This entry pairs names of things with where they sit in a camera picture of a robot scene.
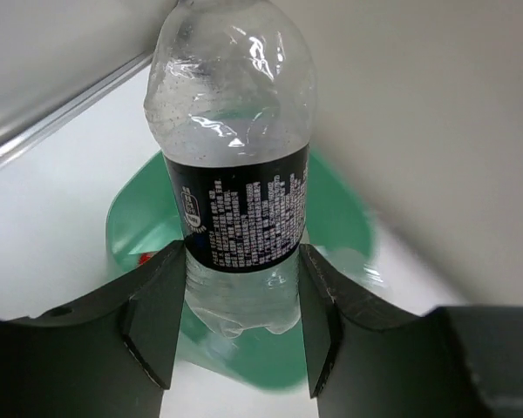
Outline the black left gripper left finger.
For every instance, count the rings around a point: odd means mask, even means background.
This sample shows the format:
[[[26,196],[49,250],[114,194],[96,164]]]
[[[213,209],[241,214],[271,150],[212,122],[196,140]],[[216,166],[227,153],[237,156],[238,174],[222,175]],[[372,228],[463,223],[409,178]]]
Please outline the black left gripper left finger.
[[[157,417],[171,386],[186,262],[145,264],[36,318],[0,320],[0,417]]]

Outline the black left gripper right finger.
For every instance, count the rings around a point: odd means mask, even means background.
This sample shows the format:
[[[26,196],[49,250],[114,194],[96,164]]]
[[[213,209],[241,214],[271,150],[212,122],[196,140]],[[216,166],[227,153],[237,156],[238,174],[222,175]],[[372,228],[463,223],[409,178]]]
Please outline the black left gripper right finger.
[[[523,417],[523,307],[417,316],[300,248],[309,394],[321,417]]]

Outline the clear bottle black label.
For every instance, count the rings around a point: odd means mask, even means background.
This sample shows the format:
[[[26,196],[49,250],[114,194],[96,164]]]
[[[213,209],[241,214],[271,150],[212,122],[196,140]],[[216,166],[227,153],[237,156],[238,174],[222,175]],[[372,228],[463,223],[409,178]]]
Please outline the clear bottle black label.
[[[227,338],[300,317],[316,68],[269,1],[180,1],[164,22],[144,112],[176,199],[186,301]]]

